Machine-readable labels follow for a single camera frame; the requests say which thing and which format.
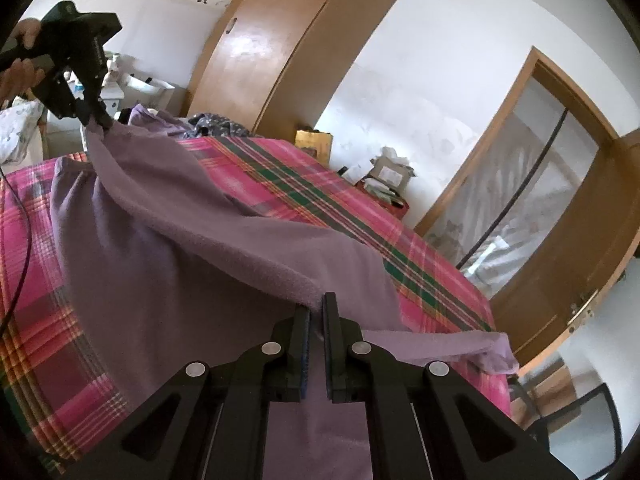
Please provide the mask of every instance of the plaid bedspread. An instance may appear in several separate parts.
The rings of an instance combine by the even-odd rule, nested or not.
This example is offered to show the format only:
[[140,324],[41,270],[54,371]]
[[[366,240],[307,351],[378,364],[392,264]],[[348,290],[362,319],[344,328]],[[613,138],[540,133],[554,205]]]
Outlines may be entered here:
[[[491,330],[488,301],[451,264],[363,192],[293,145],[271,139],[182,141],[225,192],[264,215],[341,231],[377,249],[394,280],[404,323],[417,332]],[[84,154],[72,155],[86,160]],[[127,415],[69,303],[49,215],[54,160],[10,176],[33,227],[33,254],[14,320],[0,342],[0,385],[38,449],[78,460]],[[0,314],[17,285],[26,228],[0,186]],[[454,368],[508,413],[506,378],[466,362]],[[43,462],[52,474],[63,465]]]

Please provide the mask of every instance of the purple towel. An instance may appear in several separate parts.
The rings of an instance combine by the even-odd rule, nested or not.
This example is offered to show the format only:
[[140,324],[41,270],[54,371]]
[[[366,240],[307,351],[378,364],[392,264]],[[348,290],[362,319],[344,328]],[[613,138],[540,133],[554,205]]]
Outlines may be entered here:
[[371,478],[364,406],[326,400],[325,292],[401,358],[477,356],[486,371],[513,370],[495,334],[409,332],[379,253],[333,230],[258,215],[167,136],[116,123],[103,138],[94,123],[86,138],[92,164],[56,166],[54,236],[82,328],[132,407],[188,361],[215,366],[264,342],[295,303],[314,314],[308,398],[271,405],[266,480]]
[[193,131],[189,123],[176,119],[170,113],[160,110],[153,115],[141,104],[131,110],[129,126],[142,126],[149,132],[169,137],[182,137],[186,132]]

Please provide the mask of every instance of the human hand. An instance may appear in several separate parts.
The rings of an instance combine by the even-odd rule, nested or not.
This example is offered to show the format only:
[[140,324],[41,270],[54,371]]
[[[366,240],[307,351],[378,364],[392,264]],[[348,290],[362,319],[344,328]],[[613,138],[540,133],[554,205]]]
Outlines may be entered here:
[[[24,47],[30,49],[33,48],[39,33],[39,20],[28,18],[15,26],[10,38],[21,38]],[[16,59],[11,68],[0,75],[0,104],[39,85],[44,76],[44,70],[36,70],[31,59]]]

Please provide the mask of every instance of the wardrobe handle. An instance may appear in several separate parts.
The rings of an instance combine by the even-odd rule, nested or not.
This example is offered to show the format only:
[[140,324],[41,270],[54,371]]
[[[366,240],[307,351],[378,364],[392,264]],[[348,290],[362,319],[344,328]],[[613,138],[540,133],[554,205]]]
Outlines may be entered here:
[[225,34],[228,34],[231,32],[231,30],[235,27],[237,21],[238,19],[234,18],[229,22],[229,24],[226,26]]
[[591,301],[593,301],[595,299],[595,297],[598,295],[599,292],[600,292],[599,288],[594,290],[593,293],[590,295],[590,297],[587,299],[587,301],[584,302],[583,306],[581,306],[579,310],[575,310],[575,309],[573,310],[574,315],[572,316],[572,318],[567,323],[567,326],[570,327],[569,328],[569,332],[573,333],[575,331],[576,327],[572,326],[572,324],[580,317],[580,314],[582,314],[585,311],[585,309],[587,309],[587,307],[590,306]]

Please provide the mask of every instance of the metal screw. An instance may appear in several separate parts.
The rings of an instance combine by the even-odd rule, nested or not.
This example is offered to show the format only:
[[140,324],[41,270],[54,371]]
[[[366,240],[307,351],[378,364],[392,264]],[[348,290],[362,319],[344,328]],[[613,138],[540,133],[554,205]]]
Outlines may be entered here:
[[429,365],[429,371],[436,377],[445,377],[449,375],[449,365],[442,361],[434,361]]
[[358,341],[351,345],[351,350],[353,350],[354,354],[367,355],[371,352],[371,345],[366,341]]
[[269,341],[268,343],[262,345],[262,353],[266,355],[279,354],[280,350],[282,350],[282,346],[280,346],[279,343],[273,341]]
[[189,377],[200,377],[207,371],[207,367],[202,363],[191,363],[185,369]]

